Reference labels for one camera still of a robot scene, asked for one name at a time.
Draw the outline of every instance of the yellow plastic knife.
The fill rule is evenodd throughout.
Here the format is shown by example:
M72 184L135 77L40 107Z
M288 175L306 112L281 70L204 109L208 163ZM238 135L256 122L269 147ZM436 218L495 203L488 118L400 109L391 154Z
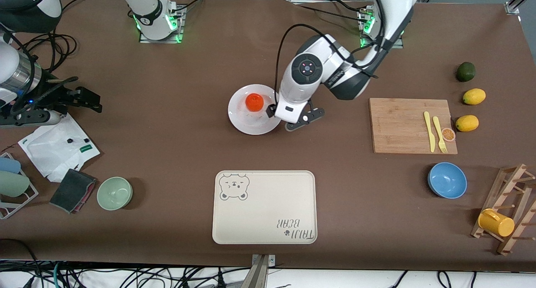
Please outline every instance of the yellow plastic knife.
M426 122L426 128L428 129L428 137L430 138L430 152L434 153L435 151L435 137L432 133L432 128L430 126L430 114L428 111L425 111L425 122Z

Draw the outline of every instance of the green cup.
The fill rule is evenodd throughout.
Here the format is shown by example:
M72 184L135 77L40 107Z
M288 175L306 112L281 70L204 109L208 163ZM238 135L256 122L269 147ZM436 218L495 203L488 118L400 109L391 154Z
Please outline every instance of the green cup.
M28 177L0 170L0 194L8 197L19 197L28 186Z

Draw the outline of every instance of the orange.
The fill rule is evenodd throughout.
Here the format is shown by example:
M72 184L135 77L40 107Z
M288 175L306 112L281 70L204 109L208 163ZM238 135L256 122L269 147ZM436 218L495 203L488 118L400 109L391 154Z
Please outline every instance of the orange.
M257 93L251 93L245 98L245 106L247 110L251 112L260 111L264 106L264 99L262 95L257 95Z
M453 141L456 138L456 134L450 128L444 128L441 130L441 135L445 141Z

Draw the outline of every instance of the mug handle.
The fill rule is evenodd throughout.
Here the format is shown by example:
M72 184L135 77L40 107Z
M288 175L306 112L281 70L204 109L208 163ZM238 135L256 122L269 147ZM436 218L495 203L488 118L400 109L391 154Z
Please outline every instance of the mug handle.
M501 217L499 217L499 215L494 211L488 211L488 215L490 215L493 219L495 219L497 221L501 220Z

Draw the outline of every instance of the yellow cup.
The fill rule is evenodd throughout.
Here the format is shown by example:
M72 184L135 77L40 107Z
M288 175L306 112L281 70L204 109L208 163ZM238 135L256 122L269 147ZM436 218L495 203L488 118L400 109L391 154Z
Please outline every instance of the yellow cup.
M510 235L515 226L512 218L487 208L478 216L478 226L501 237Z

